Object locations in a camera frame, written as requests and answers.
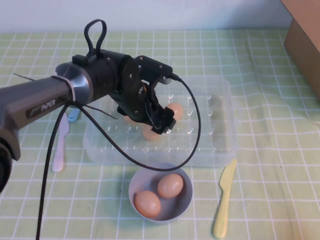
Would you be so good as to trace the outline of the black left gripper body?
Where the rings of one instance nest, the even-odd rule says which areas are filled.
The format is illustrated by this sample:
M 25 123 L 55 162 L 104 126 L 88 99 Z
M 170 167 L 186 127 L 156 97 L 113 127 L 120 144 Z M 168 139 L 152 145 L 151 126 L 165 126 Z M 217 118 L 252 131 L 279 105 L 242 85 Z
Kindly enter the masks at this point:
M 118 83 L 112 93 L 118 112 L 137 123 L 150 124 L 147 110 L 147 91 L 140 76 L 139 65 L 130 56 L 119 62 Z

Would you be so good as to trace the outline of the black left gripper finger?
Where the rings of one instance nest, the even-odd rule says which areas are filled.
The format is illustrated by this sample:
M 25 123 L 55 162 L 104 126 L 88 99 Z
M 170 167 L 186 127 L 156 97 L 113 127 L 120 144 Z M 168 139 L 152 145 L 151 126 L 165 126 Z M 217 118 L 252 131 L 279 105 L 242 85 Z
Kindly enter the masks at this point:
M 174 111 L 168 107 L 163 108 L 159 102 L 152 102 L 152 123 L 154 125 L 174 125 Z
M 151 129 L 153 132 L 161 135 L 163 133 L 166 133 L 168 129 L 171 127 L 171 125 L 154 125 L 153 124 L 153 111 L 147 112 L 148 116 L 148 125 L 151 126 Z

